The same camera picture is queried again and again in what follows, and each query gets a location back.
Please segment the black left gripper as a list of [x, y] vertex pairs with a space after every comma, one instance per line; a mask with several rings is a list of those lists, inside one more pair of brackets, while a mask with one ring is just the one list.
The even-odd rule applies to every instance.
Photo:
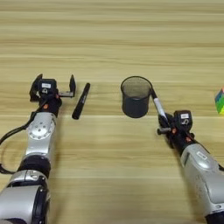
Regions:
[[56, 94], [40, 94], [39, 91], [39, 81], [42, 79], [43, 74], [39, 74], [34, 82], [31, 84], [31, 90], [29, 92], [31, 102], [39, 102], [38, 112], [52, 113], [55, 116], [58, 115], [60, 107], [62, 105], [62, 97], [73, 98], [75, 95], [76, 84], [74, 80], [74, 75], [71, 75], [69, 88], [70, 92], [58, 92]]

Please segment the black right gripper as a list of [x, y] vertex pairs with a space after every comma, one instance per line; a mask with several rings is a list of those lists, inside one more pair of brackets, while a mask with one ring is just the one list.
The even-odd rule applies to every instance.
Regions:
[[[168, 122], [171, 126], [174, 125], [174, 117], [173, 115], [166, 114]], [[158, 122], [160, 125], [160, 129], [157, 130], [159, 135], [164, 135], [166, 142], [168, 145], [175, 149], [179, 155], [182, 155], [185, 148], [191, 144], [195, 143], [195, 140], [185, 131], [177, 129], [177, 128], [166, 128], [167, 121], [162, 116], [158, 116]]]

